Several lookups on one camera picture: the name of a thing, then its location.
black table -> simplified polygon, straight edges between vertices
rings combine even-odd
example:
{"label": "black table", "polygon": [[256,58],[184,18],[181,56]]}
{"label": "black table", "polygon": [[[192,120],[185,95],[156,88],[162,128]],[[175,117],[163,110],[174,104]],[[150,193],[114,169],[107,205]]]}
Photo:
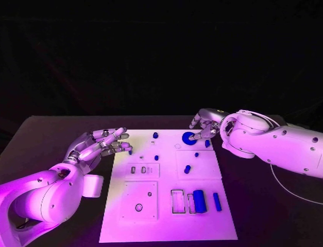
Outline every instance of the black table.
{"label": "black table", "polygon": [[[22,124],[0,156],[0,184],[48,170],[64,159],[81,133],[106,128],[187,129],[194,116],[34,116]],[[269,164],[238,158],[213,139],[238,240],[99,243],[114,156],[91,174],[104,176],[100,198],[83,198],[71,219],[29,246],[323,246],[323,206],[300,200],[277,184]],[[323,180],[275,168],[287,188],[323,202]]]}

white board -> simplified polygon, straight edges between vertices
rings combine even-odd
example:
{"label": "white board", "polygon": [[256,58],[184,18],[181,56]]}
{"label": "white board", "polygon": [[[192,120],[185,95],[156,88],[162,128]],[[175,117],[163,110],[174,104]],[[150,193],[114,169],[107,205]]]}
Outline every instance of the white board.
{"label": "white board", "polygon": [[[208,148],[205,140],[187,145],[182,142],[187,131],[129,130],[135,149],[132,155],[116,154],[100,242],[238,239],[213,143]],[[136,167],[135,174],[130,174],[132,167]],[[142,167],[153,172],[142,173]],[[205,194],[208,211],[204,214],[189,212],[189,207],[194,208],[189,194],[198,189]],[[172,213],[172,190],[184,191],[185,213]],[[217,211],[214,193],[218,193],[223,211]]]}

circular hole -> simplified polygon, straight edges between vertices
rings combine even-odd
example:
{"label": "circular hole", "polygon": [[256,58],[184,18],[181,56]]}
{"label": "circular hole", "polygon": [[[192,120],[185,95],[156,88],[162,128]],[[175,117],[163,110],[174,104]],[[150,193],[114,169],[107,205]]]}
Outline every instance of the circular hole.
{"label": "circular hole", "polygon": [[143,205],[142,204],[136,205],[136,210],[138,210],[138,212],[140,212],[143,210]]}

robotic hand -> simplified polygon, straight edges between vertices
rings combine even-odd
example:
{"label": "robotic hand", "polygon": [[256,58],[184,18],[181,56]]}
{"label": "robotic hand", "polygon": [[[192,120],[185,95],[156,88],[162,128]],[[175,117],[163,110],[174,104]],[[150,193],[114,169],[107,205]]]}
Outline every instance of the robotic hand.
{"label": "robotic hand", "polygon": [[243,158],[259,156],[269,164],[323,178],[323,133],[279,123],[267,116],[240,110],[230,114],[201,109],[191,128],[201,123],[202,131],[189,140],[221,134],[223,147]]}
{"label": "robotic hand", "polygon": [[[87,173],[101,157],[130,151],[119,140],[129,138],[127,129],[106,129],[84,133],[73,142],[64,162],[48,171],[0,185],[0,246],[26,246],[74,215],[81,197],[100,197],[103,177]],[[9,210],[26,218],[16,227]]]}

black background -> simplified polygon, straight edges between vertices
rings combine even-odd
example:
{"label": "black background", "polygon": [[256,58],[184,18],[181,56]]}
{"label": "black background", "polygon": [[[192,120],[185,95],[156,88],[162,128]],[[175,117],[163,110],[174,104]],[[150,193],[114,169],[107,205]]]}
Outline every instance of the black background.
{"label": "black background", "polygon": [[204,107],[323,131],[323,1],[0,2],[0,152],[32,115]]}

